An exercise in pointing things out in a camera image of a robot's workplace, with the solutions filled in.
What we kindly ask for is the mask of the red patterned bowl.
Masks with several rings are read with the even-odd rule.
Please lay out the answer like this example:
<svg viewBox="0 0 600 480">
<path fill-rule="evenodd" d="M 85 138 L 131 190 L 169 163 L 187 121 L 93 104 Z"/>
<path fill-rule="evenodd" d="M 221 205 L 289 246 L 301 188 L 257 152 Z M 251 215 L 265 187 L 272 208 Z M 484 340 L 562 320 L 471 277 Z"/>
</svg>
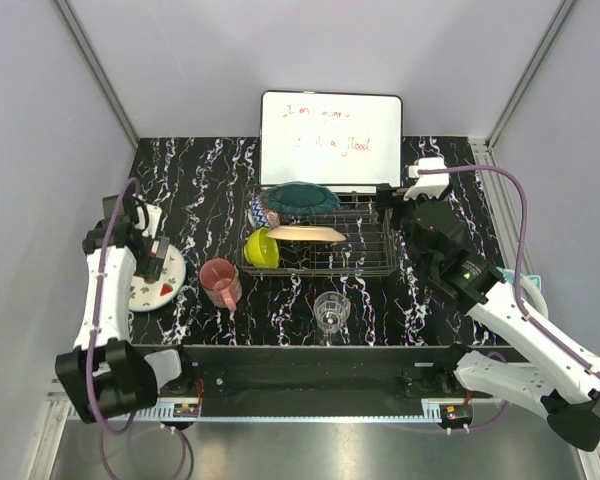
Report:
<svg viewBox="0 0 600 480">
<path fill-rule="evenodd" d="M 247 216 L 250 224 L 256 229 L 275 229 L 280 226 L 278 213 L 266 207 L 260 195 L 252 198 L 247 209 Z"/>
</svg>

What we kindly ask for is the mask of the orange floral plate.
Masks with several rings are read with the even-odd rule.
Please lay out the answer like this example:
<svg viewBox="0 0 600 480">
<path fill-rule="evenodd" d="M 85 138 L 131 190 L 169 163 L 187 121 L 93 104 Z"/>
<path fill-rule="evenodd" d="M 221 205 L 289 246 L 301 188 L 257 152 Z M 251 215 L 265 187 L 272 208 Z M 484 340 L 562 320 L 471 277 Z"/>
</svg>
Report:
<svg viewBox="0 0 600 480">
<path fill-rule="evenodd" d="M 346 237 L 331 227 L 311 225 L 281 225 L 271 229 L 266 236 L 281 241 L 344 242 Z"/>
</svg>

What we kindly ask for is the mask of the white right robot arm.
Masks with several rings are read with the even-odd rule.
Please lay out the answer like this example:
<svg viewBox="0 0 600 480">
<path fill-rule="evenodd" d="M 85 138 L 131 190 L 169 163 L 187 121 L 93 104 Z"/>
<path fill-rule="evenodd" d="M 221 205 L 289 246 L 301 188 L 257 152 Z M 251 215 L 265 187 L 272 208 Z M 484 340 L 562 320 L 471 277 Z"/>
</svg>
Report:
<svg viewBox="0 0 600 480">
<path fill-rule="evenodd" d="M 594 451 L 600 443 L 600 357 L 517 299 L 501 272 L 465 247 L 465 227 L 443 197 L 406 193 L 378 185 L 375 209 L 379 216 L 389 215 L 391 227 L 402 233 L 417 278 L 530 364 L 519 368 L 454 344 L 414 386 L 450 397 L 462 390 L 498 397 L 537 414 L 570 445 Z"/>
</svg>

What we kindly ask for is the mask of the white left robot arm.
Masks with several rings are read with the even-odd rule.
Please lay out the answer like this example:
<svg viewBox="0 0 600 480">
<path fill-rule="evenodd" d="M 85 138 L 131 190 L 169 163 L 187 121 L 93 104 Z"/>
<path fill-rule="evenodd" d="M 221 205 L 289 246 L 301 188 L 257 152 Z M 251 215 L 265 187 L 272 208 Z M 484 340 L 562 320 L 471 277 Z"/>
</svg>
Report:
<svg viewBox="0 0 600 480">
<path fill-rule="evenodd" d="M 186 395 L 196 382 L 181 348 L 142 354 L 131 344 L 130 315 L 167 305 L 187 276 L 180 251 L 157 233 L 161 209 L 130 193 L 102 203 L 103 219 L 82 242 L 89 284 L 80 331 L 72 350 L 55 360 L 85 423 L 150 408 L 164 387 Z"/>
</svg>

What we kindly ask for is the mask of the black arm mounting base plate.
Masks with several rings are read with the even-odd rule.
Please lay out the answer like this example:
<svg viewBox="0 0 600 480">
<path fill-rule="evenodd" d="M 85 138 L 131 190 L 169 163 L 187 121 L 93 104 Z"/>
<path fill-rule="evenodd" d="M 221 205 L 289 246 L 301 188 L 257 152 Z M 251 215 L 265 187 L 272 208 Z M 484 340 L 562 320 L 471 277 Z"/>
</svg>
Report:
<svg viewBox="0 0 600 480">
<path fill-rule="evenodd" d="M 183 374 L 163 397 L 202 396 L 210 417 L 389 417 L 422 399 L 464 398 L 434 364 L 445 347 L 201 346 L 181 348 Z"/>
</svg>

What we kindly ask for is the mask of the yellow-green bowl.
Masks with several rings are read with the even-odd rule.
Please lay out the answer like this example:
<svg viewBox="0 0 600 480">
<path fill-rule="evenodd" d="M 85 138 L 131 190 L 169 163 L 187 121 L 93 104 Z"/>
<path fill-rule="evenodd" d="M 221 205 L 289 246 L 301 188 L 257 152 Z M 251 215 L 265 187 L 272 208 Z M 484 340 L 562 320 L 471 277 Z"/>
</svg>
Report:
<svg viewBox="0 0 600 480">
<path fill-rule="evenodd" d="M 270 229 L 262 227 L 253 232 L 247 239 L 243 254 L 247 263 L 258 268 L 277 268 L 279 266 L 279 249 L 277 241 L 268 236 Z"/>
</svg>

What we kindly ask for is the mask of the teal scalloped plate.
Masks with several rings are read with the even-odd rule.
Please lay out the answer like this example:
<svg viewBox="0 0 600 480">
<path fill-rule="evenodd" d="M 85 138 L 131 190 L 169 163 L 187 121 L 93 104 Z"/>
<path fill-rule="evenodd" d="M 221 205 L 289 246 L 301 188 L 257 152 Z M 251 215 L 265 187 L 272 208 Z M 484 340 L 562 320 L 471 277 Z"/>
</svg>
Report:
<svg viewBox="0 0 600 480">
<path fill-rule="evenodd" d="M 277 213 L 292 216 L 326 214 L 339 205 L 338 196 L 330 189 L 307 182 L 288 182 L 261 193 L 264 206 Z"/>
</svg>

